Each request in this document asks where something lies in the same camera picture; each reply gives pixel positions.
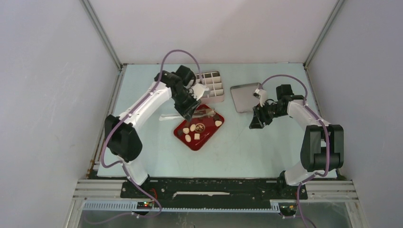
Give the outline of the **white heart chocolate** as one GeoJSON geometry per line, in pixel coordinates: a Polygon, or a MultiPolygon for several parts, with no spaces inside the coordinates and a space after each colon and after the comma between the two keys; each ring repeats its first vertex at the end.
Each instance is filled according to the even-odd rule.
{"type": "Polygon", "coordinates": [[[219,120],[215,121],[216,127],[220,127],[221,125],[222,125],[222,121],[219,121],[219,120]]]}

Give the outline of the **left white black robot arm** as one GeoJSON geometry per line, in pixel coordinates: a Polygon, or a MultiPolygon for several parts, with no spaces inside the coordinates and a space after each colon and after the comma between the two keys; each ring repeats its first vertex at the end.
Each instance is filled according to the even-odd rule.
{"type": "Polygon", "coordinates": [[[132,192],[139,198],[148,196],[149,175],[140,161],[143,144],[139,130],[151,115],[165,102],[172,99],[177,113],[189,121],[209,88],[197,81],[193,71],[181,65],[175,72],[161,70],[147,92],[126,111],[105,119],[106,140],[104,147],[118,158],[123,170],[134,184],[132,192]]]}

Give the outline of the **silver metal tongs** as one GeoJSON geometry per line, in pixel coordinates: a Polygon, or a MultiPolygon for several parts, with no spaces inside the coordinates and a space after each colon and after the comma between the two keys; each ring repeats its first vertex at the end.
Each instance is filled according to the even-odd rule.
{"type": "Polygon", "coordinates": [[[184,120],[191,120],[192,118],[201,118],[201,117],[213,117],[216,114],[214,109],[211,108],[206,108],[206,109],[200,109],[196,110],[194,113],[186,115],[183,117],[180,114],[162,114],[159,117],[159,121],[168,121],[168,120],[174,120],[174,119],[184,119],[184,120]]]}

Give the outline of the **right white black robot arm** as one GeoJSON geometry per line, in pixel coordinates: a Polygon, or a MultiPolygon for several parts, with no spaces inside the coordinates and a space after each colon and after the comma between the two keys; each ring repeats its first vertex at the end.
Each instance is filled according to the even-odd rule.
{"type": "Polygon", "coordinates": [[[277,194],[284,199],[296,191],[295,186],[316,176],[326,177],[332,170],[344,164],[344,129],[339,124],[331,124],[315,113],[303,95],[295,95],[291,85],[276,88],[277,100],[267,98],[267,92],[258,87],[253,95],[259,103],[253,107],[250,129],[262,129],[275,118],[289,116],[304,130],[300,150],[300,161],[281,173],[277,194]]]}

